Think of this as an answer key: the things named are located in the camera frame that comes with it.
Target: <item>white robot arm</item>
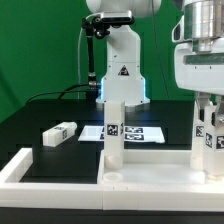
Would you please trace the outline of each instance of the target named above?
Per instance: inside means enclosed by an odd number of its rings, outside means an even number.
[[[152,15],[152,0],[86,0],[92,13],[97,12],[119,12],[132,11],[134,17],[147,17]],[[154,12],[156,13],[161,5],[161,0],[154,0]]]
[[[175,78],[180,88],[197,92],[191,165],[223,177],[224,1],[185,0],[182,9],[184,16],[173,31],[179,43]],[[218,96],[217,106],[212,106],[210,94]]]
[[[93,13],[99,13],[97,22],[147,17],[159,10],[161,0],[86,0]],[[137,33],[128,25],[109,24],[107,37],[107,73],[101,81],[101,95],[97,105],[108,100],[122,100],[127,111],[147,105],[145,79],[140,74],[140,45]]]

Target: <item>white robot body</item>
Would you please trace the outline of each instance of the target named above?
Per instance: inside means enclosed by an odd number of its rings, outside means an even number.
[[[213,41],[209,54],[192,52],[192,43],[175,49],[175,78],[178,87],[224,95],[224,38]]]
[[[131,11],[134,17],[147,17],[159,10],[161,0],[87,0],[93,13],[109,15]],[[107,37],[107,73],[102,79],[99,108],[109,100],[124,101],[126,111],[135,111],[150,102],[145,96],[145,79],[140,74],[141,40],[128,25],[110,28]]]
[[[110,32],[107,41],[107,73],[102,79],[101,96],[97,103],[122,100],[126,107],[148,103],[145,79],[140,74],[141,40],[138,34],[129,26],[110,28]]]

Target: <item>black cable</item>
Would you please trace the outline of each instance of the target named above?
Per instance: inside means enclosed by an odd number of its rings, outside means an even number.
[[[93,37],[87,37],[87,44],[88,44],[88,56],[89,56],[89,73],[94,73],[94,52],[93,52]]]
[[[159,50],[159,45],[158,45],[158,41],[157,41],[154,0],[152,0],[152,18],[153,18],[154,40],[155,40],[157,55],[158,55],[158,59],[159,59],[160,69],[161,69],[161,73],[162,73],[162,78],[163,78],[164,86],[165,86],[165,89],[166,89],[167,98],[168,98],[168,100],[170,100],[168,86],[167,86],[167,83],[166,83],[165,73],[164,73],[164,69],[163,69],[163,63],[162,63],[162,59],[161,59],[161,55],[160,55],[160,50]]]
[[[75,85],[68,87],[67,89],[62,91],[62,93],[58,96],[58,100],[60,100],[67,93],[67,91],[70,91],[72,89],[79,88],[82,86],[89,86],[89,84],[88,83],[80,83],[80,84],[75,84]]]
[[[46,93],[40,93],[40,94],[37,94],[37,95],[34,95],[32,97],[30,97],[27,101],[26,101],[26,104],[29,104],[34,98],[37,98],[39,96],[45,96],[45,95],[53,95],[53,94],[67,94],[67,93],[78,93],[78,92],[81,92],[81,93],[86,93],[88,92],[89,90],[76,90],[76,91],[59,91],[59,92],[46,92]]]

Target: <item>warning label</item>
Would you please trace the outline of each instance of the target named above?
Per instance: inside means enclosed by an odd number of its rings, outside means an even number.
[[[125,65],[122,67],[122,69],[121,69],[121,71],[119,72],[118,75],[129,76],[129,72],[128,72],[128,70],[127,70]]]

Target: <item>white cylinder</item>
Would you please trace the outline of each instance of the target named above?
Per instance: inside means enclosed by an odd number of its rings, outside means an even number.
[[[86,0],[92,13],[105,11],[126,11],[130,10],[134,17],[147,17],[156,13],[161,5],[161,0]]]

